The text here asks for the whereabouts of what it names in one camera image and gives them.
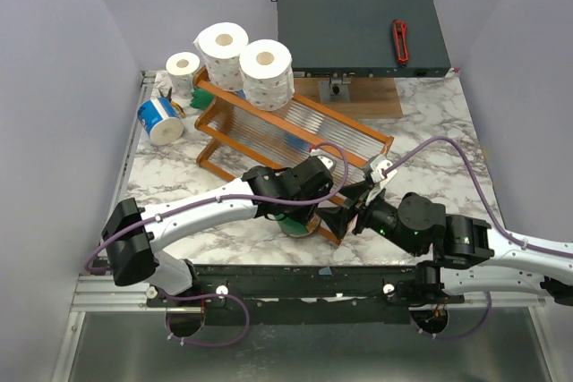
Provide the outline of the green paper roll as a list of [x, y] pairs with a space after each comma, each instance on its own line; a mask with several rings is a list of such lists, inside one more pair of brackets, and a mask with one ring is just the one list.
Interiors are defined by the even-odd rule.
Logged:
[[313, 215], [306, 223], [299, 223], [295, 220], [285, 217], [278, 221], [278, 226], [282, 233], [292, 238], [304, 238], [313, 234], [320, 226], [321, 219]]

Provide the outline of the orange wooden shelf rack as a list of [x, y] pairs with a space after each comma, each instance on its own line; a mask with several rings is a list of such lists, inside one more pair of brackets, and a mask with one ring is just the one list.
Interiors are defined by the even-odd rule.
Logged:
[[214, 96], [195, 122], [195, 129], [211, 137], [196, 159], [198, 166], [225, 181], [241, 176], [248, 167], [229, 160], [238, 156], [247, 166], [294, 166], [323, 141], [344, 150], [346, 182], [362, 181], [362, 168], [374, 156], [388, 155], [394, 138], [301, 95], [280, 109], [263, 111], [234, 93], [210, 82], [206, 68], [193, 78], [196, 89]]

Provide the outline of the white red-dotted paper roll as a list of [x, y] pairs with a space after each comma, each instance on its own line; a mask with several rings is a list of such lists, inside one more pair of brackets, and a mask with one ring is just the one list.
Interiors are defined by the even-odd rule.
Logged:
[[210, 82], [231, 92], [243, 89], [239, 56], [248, 43], [246, 31], [232, 22], [212, 24], [193, 41], [201, 54]]

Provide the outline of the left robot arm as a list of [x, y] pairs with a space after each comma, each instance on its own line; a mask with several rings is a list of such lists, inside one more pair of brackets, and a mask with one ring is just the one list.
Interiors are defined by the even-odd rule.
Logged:
[[180, 306], [192, 304], [199, 292], [192, 265], [166, 248], [195, 233], [235, 221], [265, 217], [309, 221], [316, 200], [333, 186], [336, 163], [310, 156], [288, 168], [255, 166], [241, 177], [202, 195], [156, 208], [139, 208], [134, 199], [120, 201], [102, 232], [111, 239], [107, 257], [115, 285], [142, 282], [163, 290]]

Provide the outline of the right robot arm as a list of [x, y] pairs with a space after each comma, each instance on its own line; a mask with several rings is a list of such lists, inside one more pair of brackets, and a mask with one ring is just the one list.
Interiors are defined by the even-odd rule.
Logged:
[[482, 219], [451, 215], [444, 205], [414, 192], [394, 207], [383, 194], [369, 199], [368, 191], [366, 183], [348, 186], [342, 205], [319, 208], [318, 215], [338, 238], [372, 230], [422, 258], [416, 266], [419, 276], [411, 283], [418, 301], [516, 292], [571, 305], [571, 243], [501, 231]]

